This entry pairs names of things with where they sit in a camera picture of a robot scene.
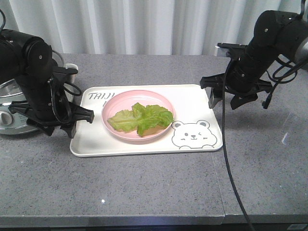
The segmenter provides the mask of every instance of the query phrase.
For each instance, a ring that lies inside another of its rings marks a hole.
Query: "countertop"
[[[75,84],[199,84],[225,71],[215,56],[65,54]],[[273,64],[270,72],[278,66]],[[308,79],[231,110],[226,145],[242,202],[255,223],[308,222]],[[221,124],[221,102],[214,108]],[[0,135],[0,228],[241,223],[223,150],[199,153],[74,156],[57,128]]]

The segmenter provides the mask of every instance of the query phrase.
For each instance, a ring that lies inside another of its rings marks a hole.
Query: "bear cartoon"
[[[180,149],[206,148],[209,146],[214,148],[217,137],[213,135],[209,127],[209,122],[205,120],[191,124],[174,121],[172,123],[174,129],[172,142]]]

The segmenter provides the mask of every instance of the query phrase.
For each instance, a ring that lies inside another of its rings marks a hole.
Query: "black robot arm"
[[[26,101],[12,102],[9,110],[26,116],[27,125],[49,136],[61,126],[73,138],[78,120],[92,123],[94,112],[69,102],[65,94],[64,84],[76,73],[56,65],[51,46],[43,39],[1,28],[0,83],[14,78],[19,85]]]
[[[227,49],[232,60],[226,73],[225,88],[226,92],[234,94],[232,109],[255,101],[260,91],[270,93],[275,88],[260,78],[280,54],[296,64],[283,78],[299,68],[308,69],[308,23],[301,14],[265,11],[256,22],[254,37],[248,46],[222,43],[218,46]],[[200,81],[201,88],[211,87],[210,108],[221,100],[224,76],[225,73],[203,77]],[[270,97],[263,107],[267,108],[269,102]]]

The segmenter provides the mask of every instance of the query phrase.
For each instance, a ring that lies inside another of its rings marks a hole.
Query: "gray knob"
[[[9,112],[0,111],[0,125],[8,126],[13,122],[13,116]]]

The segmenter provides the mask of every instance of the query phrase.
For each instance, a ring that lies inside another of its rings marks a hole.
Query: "lettuce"
[[[147,129],[161,126],[168,127],[173,122],[173,114],[159,105],[147,105],[136,103],[130,110],[117,112],[109,118],[108,123],[117,131],[130,132],[137,130],[138,135],[143,136]]]

